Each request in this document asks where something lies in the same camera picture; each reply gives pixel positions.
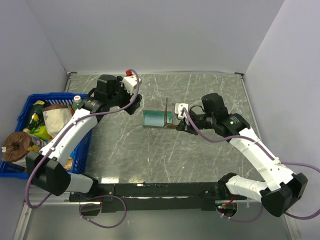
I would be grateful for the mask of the grey felt glasses case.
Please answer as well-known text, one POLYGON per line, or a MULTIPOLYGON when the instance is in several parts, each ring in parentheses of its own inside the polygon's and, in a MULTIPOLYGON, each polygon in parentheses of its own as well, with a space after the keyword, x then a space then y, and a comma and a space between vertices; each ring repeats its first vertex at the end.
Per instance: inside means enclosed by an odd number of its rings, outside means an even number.
POLYGON ((172 111, 144 109, 142 114, 142 126, 146 128, 163 128, 173 122, 172 111))

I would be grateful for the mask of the light blue cleaning cloth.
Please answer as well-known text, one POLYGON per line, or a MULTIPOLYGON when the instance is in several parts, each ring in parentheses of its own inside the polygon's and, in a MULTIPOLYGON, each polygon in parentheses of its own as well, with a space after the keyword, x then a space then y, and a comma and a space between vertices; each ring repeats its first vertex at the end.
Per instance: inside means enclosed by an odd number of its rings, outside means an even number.
POLYGON ((163 127, 164 126, 164 118, 161 118, 156 115, 147 115, 144 117, 144 125, 149 127, 163 127))

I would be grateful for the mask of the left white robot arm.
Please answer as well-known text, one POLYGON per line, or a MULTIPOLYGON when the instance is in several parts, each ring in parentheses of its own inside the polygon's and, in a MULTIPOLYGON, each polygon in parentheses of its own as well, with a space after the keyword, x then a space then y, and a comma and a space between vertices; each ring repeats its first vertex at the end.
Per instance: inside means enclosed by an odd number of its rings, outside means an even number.
POLYGON ((136 71, 121 77, 104 74, 95 88, 80 101, 69 122, 58 135, 39 152, 31 151, 26 155, 28 181, 55 196, 65 192, 79 192, 87 201, 99 195, 99 182, 84 174, 67 172, 64 168, 72 151, 103 118, 113 112, 126 111, 133 115, 140 107, 142 96, 139 87, 142 80, 136 71))

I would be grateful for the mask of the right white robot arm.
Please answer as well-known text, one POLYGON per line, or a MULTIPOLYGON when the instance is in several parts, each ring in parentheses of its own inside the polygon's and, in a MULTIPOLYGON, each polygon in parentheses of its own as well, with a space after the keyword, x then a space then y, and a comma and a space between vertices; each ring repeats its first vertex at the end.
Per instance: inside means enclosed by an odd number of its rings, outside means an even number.
POLYGON ((262 181, 228 173, 220 180, 218 193, 223 199, 244 196, 262 203, 273 216, 280 217, 301 199, 308 183, 303 173, 295 173, 262 143, 250 124, 238 113, 229 113, 223 98, 209 93, 201 98, 203 111, 196 114, 187 103, 176 103, 180 121, 177 130, 201 135, 211 143, 226 141, 252 164, 262 181))

